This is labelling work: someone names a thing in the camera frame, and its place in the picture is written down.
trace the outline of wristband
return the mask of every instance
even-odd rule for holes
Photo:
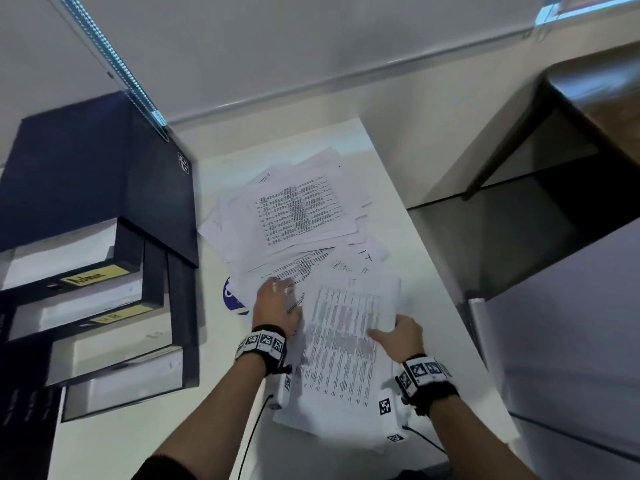
[[[244,354],[258,354],[266,366],[265,377],[282,373],[282,364],[287,355],[287,340],[284,331],[276,325],[254,327],[236,350],[238,360]]]
[[[401,366],[403,371],[396,376],[396,382],[403,393],[403,402],[415,407],[418,416],[428,416],[434,401],[458,395],[451,373],[433,357],[414,355]]]

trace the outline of chair leg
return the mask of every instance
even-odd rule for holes
[[[509,131],[500,146],[493,152],[489,160],[467,187],[462,200],[468,201],[484,183],[489,180],[496,170],[524,141],[532,135],[540,124],[553,112],[555,101],[547,91],[537,91],[531,106],[520,117],[516,125]]]

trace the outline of black cable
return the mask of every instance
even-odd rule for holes
[[[420,436],[423,440],[428,441],[429,443],[431,443],[433,446],[435,446],[438,450],[442,451],[444,454],[447,454],[447,452],[444,451],[442,448],[440,448],[436,443],[432,442],[430,439],[428,439],[422,433],[418,433],[418,431],[414,430],[414,428],[409,428],[408,426],[403,426],[402,429],[406,429],[408,431],[411,431],[411,432],[415,433],[416,435]]]
[[[253,439],[253,434],[255,433],[255,428],[258,427],[258,423],[260,422],[260,416],[262,416],[262,412],[264,411],[265,407],[267,406],[267,403],[269,402],[270,398],[273,397],[273,394],[270,394],[267,396],[267,399],[264,400],[264,404],[262,405],[262,409],[260,409],[260,412],[258,413],[258,419],[255,420],[255,424],[253,425],[253,430],[251,432],[251,436],[249,436],[249,441],[246,444],[246,448],[244,450],[244,456],[242,457],[242,463],[240,463],[240,471],[238,472],[238,480],[240,480],[240,475],[242,475],[242,467],[244,467],[244,460],[246,460],[246,454],[247,452],[249,452],[249,445],[251,444],[251,440]]]

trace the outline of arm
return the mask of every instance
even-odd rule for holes
[[[277,325],[287,339],[293,336],[300,322],[300,310],[286,312],[288,285],[288,281],[270,278],[261,286],[253,308],[252,328]],[[198,480],[228,479],[265,371],[260,355],[242,355],[155,455],[178,461]]]
[[[369,330],[369,336],[398,363],[424,354],[422,327],[404,315],[398,315],[393,331]],[[538,480],[459,396],[434,401],[429,417],[457,479]]]

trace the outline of floor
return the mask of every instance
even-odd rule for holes
[[[409,210],[465,322],[490,299],[640,217],[640,169],[598,155]]]

